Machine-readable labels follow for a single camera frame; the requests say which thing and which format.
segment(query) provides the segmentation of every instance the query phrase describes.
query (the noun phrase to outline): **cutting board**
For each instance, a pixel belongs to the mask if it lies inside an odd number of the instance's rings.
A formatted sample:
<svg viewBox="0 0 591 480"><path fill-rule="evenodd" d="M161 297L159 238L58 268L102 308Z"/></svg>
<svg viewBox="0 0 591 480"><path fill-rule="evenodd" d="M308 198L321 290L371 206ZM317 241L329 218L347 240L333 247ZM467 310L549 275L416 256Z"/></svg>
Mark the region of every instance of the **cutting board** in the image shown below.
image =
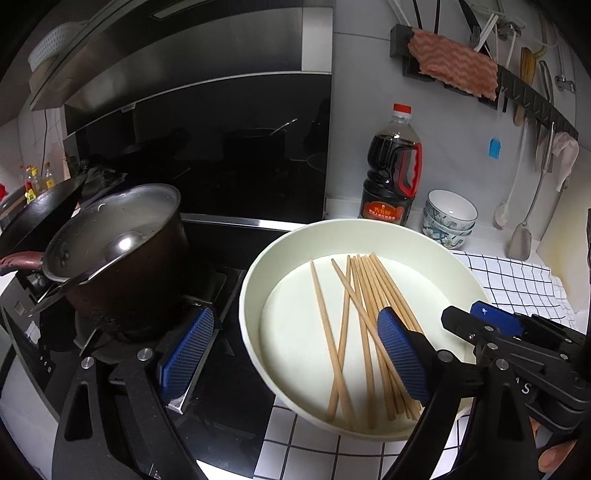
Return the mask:
<svg viewBox="0 0 591 480"><path fill-rule="evenodd" d="M591 152L580 149L569 187L558 206L537 253L562 280L574 312L589 309L587 212L591 208Z"/></svg>

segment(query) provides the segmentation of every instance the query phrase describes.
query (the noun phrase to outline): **pink cloth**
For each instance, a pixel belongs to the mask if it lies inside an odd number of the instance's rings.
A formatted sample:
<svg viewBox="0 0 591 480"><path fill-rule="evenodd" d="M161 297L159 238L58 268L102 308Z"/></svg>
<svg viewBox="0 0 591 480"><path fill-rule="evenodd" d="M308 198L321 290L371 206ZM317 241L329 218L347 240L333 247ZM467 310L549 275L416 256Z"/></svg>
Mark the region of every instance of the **pink cloth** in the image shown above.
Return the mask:
<svg viewBox="0 0 591 480"><path fill-rule="evenodd" d="M420 73L471 93L496 99L496 62L469 47L442 35L413 28L408 43L410 53L418 60Z"/></svg>

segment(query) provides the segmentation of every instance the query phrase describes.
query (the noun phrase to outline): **red bottle cap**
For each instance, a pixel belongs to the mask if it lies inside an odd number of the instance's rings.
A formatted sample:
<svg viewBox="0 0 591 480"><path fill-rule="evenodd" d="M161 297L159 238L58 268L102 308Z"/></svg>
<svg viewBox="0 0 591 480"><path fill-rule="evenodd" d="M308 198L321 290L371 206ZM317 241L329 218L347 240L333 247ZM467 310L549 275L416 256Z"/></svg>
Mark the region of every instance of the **red bottle cap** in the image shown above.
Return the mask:
<svg viewBox="0 0 591 480"><path fill-rule="evenodd" d="M412 109L408 105L403 105L401 103L395 103L394 104L394 111L401 112L401 113L407 113L410 115L412 112Z"/></svg>

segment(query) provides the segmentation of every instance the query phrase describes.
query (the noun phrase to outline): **blue and white bowl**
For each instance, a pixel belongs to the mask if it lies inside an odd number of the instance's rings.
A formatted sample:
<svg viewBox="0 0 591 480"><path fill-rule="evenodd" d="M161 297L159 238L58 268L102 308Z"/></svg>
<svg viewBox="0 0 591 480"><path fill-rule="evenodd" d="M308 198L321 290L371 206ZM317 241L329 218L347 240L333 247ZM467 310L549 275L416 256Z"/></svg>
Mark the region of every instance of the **blue and white bowl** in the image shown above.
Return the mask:
<svg viewBox="0 0 591 480"><path fill-rule="evenodd" d="M466 238L472 234L472 230L461 232L441 225L429 215L427 209L423 209L422 230L425 236L450 250L461 247L466 241Z"/></svg>
<svg viewBox="0 0 591 480"><path fill-rule="evenodd" d="M429 192L425 210L440 225L460 232L471 230L478 217L478 211L470 201L447 190Z"/></svg>

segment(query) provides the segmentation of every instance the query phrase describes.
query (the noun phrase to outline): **human hand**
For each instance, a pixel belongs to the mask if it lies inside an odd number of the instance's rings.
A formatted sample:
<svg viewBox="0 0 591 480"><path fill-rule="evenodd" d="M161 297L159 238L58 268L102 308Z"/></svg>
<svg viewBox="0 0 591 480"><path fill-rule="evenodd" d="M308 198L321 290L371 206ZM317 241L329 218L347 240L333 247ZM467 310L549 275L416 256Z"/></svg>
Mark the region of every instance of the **human hand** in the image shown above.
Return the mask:
<svg viewBox="0 0 591 480"><path fill-rule="evenodd" d="M538 433L538 429L540 428L540 424L534 419L530 419L530 422L535 438L536 434ZM554 472L562 464L562 462L564 462L564 459L569 455L575 443L577 443L576 440L570 440L568 442L561 443L560 445L555 445L542 453L538 459L538 469L540 472Z"/></svg>

